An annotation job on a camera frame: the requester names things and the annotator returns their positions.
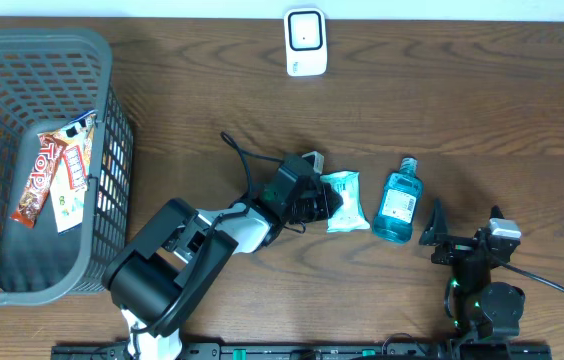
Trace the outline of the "blue mouthwash bottle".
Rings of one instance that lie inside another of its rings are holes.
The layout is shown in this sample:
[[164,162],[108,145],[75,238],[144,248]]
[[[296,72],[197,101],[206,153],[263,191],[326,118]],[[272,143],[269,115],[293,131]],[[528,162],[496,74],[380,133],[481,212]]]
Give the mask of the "blue mouthwash bottle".
[[414,215],[423,193],[422,181],[416,176],[417,166],[415,158],[404,157],[399,169],[388,176],[372,224],[376,236],[397,244],[410,241]]

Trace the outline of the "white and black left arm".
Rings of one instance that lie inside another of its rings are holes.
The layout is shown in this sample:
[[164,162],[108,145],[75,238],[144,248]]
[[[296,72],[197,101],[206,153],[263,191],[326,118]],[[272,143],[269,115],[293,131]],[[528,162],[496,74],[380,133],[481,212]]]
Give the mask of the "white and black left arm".
[[256,195],[228,208],[195,209],[169,200],[107,266],[103,286],[121,309],[127,359],[175,359],[179,330],[236,254],[254,253],[285,230],[329,219],[342,198],[322,182],[317,151],[288,155]]

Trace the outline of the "brown chocolate bar wrapper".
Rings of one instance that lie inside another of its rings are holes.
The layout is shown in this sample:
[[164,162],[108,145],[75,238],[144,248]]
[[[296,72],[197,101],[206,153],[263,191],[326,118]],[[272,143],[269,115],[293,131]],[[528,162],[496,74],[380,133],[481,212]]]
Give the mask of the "brown chocolate bar wrapper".
[[33,228],[47,200],[61,156],[68,146],[55,132],[38,134],[40,150],[11,218]]

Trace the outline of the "white snack bag red label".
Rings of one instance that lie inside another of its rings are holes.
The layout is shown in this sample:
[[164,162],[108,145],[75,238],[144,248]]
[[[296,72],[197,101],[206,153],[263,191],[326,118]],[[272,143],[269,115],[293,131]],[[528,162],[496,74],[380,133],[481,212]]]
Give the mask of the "white snack bag red label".
[[53,133],[54,139],[66,144],[50,188],[59,234],[78,227],[83,220],[96,118],[95,110],[86,112]]

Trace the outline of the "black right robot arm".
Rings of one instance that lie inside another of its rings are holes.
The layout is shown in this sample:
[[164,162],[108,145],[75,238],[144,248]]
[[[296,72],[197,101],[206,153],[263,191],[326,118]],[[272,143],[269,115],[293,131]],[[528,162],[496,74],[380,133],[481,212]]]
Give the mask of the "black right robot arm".
[[491,208],[486,226],[471,237],[452,235],[440,200],[434,207],[419,244],[432,246],[431,262],[451,268],[444,306],[456,322],[456,347],[506,341],[520,333],[525,294],[505,282],[494,282],[491,271],[510,260],[521,243],[518,225],[500,208]]

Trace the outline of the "teal wet wipes pack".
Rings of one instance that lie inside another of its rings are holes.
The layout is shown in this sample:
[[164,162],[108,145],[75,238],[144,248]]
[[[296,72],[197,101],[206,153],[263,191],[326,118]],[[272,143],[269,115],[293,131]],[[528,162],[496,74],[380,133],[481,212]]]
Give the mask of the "teal wet wipes pack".
[[327,221],[327,232],[351,232],[369,230],[370,224],[364,216],[360,201],[359,173],[355,171],[339,171],[322,175],[321,180],[331,185],[332,189],[342,197],[342,205]]

